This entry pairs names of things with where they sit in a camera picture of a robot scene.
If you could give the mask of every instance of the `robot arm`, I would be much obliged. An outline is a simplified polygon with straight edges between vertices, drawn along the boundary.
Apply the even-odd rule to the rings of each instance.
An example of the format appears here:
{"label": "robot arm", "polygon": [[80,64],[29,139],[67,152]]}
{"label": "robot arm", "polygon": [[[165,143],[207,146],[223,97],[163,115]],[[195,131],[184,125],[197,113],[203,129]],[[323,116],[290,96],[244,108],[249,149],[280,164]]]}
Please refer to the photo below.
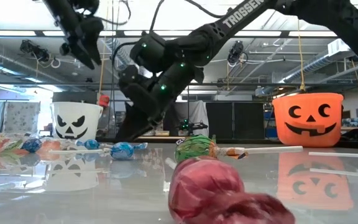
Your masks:
{"label": "robot arm", "polygon": [[[90,69],[93,62],[101,65],[98,50],[100,32],[104,29],[100,18],[94,17],[99,0],[43,0],[49,12],[65,34],[65,43],[60,47],[62,55],[71,55]],[[76,12],[82,9],[89,14]]]}
{"label": "robot arm", "polygon": [[150,79],[135,78],[134,67],[121,73],[120,89],[134,105],[126,105],[127,115],[116,137],[134,139],[161,122],[169,104],[192,79],[203,81],[200,67],[267,9],[328,27],[358,55],[358,9],[350,0],[245,0],[186,37],[165,41],[154,32],[144,34],[131,50],[131,58],[151,72],[162,73]]}

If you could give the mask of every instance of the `ceiling duct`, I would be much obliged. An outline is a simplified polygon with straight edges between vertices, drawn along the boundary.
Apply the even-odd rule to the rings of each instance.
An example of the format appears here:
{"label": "ceiling duct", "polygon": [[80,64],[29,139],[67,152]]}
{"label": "ceiling duct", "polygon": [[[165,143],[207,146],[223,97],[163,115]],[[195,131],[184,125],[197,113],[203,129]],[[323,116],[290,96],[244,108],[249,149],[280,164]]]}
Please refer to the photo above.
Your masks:
{"label": "ceiling duct", "polygon": [[66,82],[66,80],[62,79],[62,78],[57,78],[55,75],[51,75],[47,72],[44,72],[42,70],[38,70],[34,67],[34,66],[31,66],[31,65],[28,65],[26,63],[23,63],[23,62],[20,62],[20,56],[16,55],[16,56],[13,56],[15,55],[14,53],[12,53],[11,51],[5,49],[4,47],[1,47],[0,46],[0,60],[2,62],[7,62],[9,64],[9,68],[10,70],[12,71],[15,71],[15,72],[20,72],[24,70],[27,70],[27,71],[31,71],[32,73],[36,74],[38,73],[38,75],[40,75],[41,77],[45,78],[46,81],[56,81],[56,82]]}
{"label": "ceiling duct", "polygon": [[[333,42],[328,44],[327,47],[327,50],[313,57],[311,60],[307,61],[303,65],[303,73],[305,75],[322,69],[333,62],[355,55],[355,53],[350,49],[350,47],[347,46],[341,39],[334,40]],[[301,78],[301,73],[302,69],[300,65],[293,70],[283,74],[284,78],[282,78],[278,83],[291,83]],[[255,94],[256,96],[266,96],[271,94],[274,89],[275,87],[266,86],[264,88],[259,88],[258,90],[256,90]]]}

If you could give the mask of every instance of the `red object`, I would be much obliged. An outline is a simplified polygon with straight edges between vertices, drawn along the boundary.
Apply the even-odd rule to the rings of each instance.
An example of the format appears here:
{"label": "red object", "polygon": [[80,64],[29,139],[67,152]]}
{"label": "red object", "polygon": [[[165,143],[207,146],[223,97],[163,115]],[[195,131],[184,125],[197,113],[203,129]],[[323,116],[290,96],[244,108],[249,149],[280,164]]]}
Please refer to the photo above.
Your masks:
{"label": "red object", "polygon": [[279,200],[266,194],[245,193],[235,168],[208,156],[177,165],[168,207],[176,223],[295,223],[295,217]]}
{"label": "red object", "polygon": [[106,95],[101,95],[99,97],[99,105],[103,106],[103,107],[108,107],[110,103],[110,97],[106,96]]}

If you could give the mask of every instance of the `green lollipop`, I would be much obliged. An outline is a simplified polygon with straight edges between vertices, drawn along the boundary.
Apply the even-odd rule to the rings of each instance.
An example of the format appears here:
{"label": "green lollipop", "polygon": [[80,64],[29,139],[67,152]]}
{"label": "green lollipop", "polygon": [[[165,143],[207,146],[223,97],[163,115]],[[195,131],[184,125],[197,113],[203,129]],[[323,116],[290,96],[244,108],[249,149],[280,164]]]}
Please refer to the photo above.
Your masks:
{"label": "green lollipop", "polygon": [[215,146],[215,142],[202,135],[190,136],[177,141],[177,148],[175,149],[175,159],[181,162],[185,159],[197,156],[208,156],[209,147]]}

